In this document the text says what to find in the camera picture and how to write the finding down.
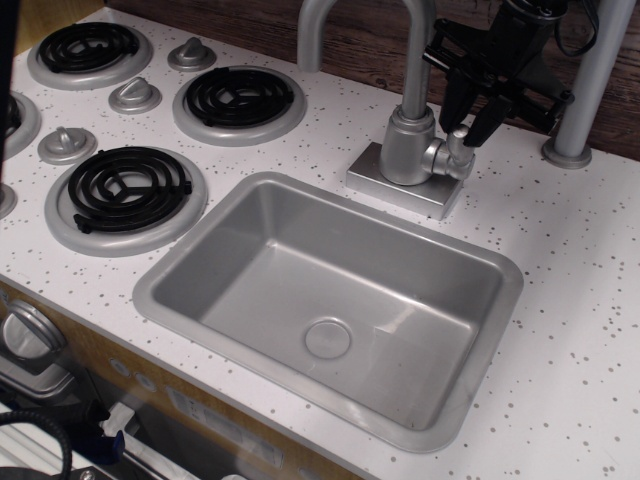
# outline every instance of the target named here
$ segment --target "sink basin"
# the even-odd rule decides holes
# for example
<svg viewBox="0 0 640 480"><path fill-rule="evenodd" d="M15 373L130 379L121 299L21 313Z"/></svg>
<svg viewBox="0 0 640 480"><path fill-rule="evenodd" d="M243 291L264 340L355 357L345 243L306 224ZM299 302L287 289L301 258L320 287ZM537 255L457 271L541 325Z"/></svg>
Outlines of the sink basin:
<svg viewBox="0 0 640 480"><path fill-rule="evenodd" d="M457 434L513 262L290 177L247 177L133 292L148 319L412 452Z"/></svg>

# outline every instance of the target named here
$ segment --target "metal rod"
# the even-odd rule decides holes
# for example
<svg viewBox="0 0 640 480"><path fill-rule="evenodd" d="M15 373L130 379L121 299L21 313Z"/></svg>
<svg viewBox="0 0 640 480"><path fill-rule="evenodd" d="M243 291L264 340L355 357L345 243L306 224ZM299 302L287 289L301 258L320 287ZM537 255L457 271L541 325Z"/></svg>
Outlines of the metal rod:
<svg viewBox="0 0 640 480"><path fill-rule="evenodd" d="M598 41L585 54L573 87L576 101L562 120L554 149L567 158L580 157L622 45L636 0L602 0L598 9Z"/></svg>

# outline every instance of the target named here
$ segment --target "silver burner plate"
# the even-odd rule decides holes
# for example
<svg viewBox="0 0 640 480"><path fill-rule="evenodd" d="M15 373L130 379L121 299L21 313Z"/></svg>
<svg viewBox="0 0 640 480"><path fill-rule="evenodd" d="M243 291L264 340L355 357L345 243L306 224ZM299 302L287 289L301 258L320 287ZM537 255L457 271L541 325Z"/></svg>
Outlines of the silver burner plate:
<svg viewBox="0 0 640 480"><path fill-rule="evenodd" d="M0 218L9 215L17 203L18 198L13 189L4 183L0 183Z"/></svg>
<svg viewBox="0 0 640 480"><path fill-rule="evenodd" d="M135 28L126 28L136 36L140 46L134 55L126 55L113 65L90 72L53 73L40 60L38 49L42 42L39 42L27 57L29 72L37 82L59 90L91 90L109 87L127 80L147 66L153 55L153 47L149 40Z"/></svg>
<svg viewBox="0 0 640 480"><path fill-rule="evenodd" d="M293 130L307 110L307 102L300 86L287 75L264 67L237 66L229 70L257 70L277 76L291 88L294 99L289 109L275 120L249 128L208 127L189 110L185 94L195 78L180 88L173 100L173 118L176 125L189 137L220 147L247 147L269 142Z"/></svg>
<svg viewBox="0 0 640 480"><path fill-rule="evenodd" d="M5 160L17 155L29 146L38 135L41 123L40 112L31 100L18 92L12 91L11 96L16 99L22 123L5 140Z"/></svg>
<svg viewBox="0 0 640 480"><path fill-rule="evenodd" d="M163 151L182 164L193 192L187 195L178 212L163 223L131 232L110 233L78 230L73 215L77 210L67 192L69 178L75 168L60 176L49 191L45 203L45 220L54 238L65 247L93 257L127 257L154 250L177 240L193 227L202 216L207 203L207 186L198 167L183 155Z"/></svg>

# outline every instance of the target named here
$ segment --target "faucet spout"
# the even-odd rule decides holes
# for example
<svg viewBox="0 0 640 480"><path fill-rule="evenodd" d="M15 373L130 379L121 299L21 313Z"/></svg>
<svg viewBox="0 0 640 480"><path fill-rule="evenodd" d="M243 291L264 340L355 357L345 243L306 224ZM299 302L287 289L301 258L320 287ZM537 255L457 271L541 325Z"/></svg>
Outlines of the faucet spout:
<svg viewBox="0 0 640 480"><path fill-rule="evenodd" d="M298 18L298 67L317 72L322 65L324 25L337 0L305 0ZM403 0L409 10L411 27L407 46L401 114L408 120L427 115L429 64L422 53L433 37L435 0Z"/></svg>

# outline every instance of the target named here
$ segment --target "black coil burner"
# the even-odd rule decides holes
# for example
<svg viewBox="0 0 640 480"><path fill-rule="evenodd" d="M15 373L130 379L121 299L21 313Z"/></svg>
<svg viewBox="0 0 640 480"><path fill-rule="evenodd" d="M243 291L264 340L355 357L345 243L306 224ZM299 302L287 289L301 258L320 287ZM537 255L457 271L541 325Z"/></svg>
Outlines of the black coil burner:
<svg viewBox="0 0 640 480"><path fill-rule="evenodd" d="M80 212L73 219L81 232L127 232L170 217L192 185L171 155L123 147L80 164L69 178L68 192Z"/></svg>
<svg viewBox="0 0 640 480"><path fill-rule="evenodd" d="M197 77L185 97L191 113L206 126L247 128L280 117L294 94L268 72L216 68Z"/></svg>
<svg viewBox="0 0 640 480"><path fill-rule="evenodd" d="M138 39L127 28L113 23L78 23L58 30L40 44L38 54L54 73L99 70L124 55L134 55Z"/></svg>
<svg viewBox="0 0 640 480"><path fill-rule="evenodd" d="M4 131L4 137L7 138L13 132L15 132L20 125L22 125L22 119L20 117L20 109L18 108L18 102L12 95L9 95L9 105L7 108L7 119L5 122L6 128Z"/></svg>

